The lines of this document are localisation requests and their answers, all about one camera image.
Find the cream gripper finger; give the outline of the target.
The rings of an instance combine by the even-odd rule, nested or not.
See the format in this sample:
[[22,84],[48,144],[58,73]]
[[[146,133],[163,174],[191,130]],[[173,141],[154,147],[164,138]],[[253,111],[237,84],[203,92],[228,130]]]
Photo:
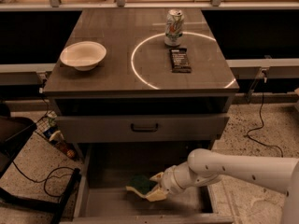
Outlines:
[[146,195],[146,199],[149,202],[158,202],[158,201],[165,200],[166,198],[167,198],[167,192],[160,187],[158,187],[157,189],[153,189]]
[[161,180],[162,180],[162,178],[163,178],[163,175],[164,175],[164,173],[163,173],[163,172],[160,172],[160,173],[158,173],[158,174],[152,176],[149,180],[150,180],[150,181],[154,181],[154,182],[156,182],[156,183],[160,183]]

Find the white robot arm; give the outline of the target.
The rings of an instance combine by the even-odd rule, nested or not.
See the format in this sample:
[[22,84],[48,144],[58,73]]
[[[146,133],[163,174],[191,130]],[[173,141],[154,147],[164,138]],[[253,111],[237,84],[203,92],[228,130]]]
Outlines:
[[151,178],[157,185],[146,195],[150,202],[164,200],[189,187],[203,187],[228,175],[286,196],[280,224],[299,222],[299,160],[296,158],[233,156],[207,149],[193,150],[182,164]]

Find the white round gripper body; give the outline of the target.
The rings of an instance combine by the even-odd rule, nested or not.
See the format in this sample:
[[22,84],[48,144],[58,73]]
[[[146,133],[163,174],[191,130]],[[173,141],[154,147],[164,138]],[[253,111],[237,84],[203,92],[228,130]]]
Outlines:
[[191,170],[187,162],[183,162],[164,171],[161,186],[167,193],[177,195],[186,188],[193,187],[195,182],[196,173]]

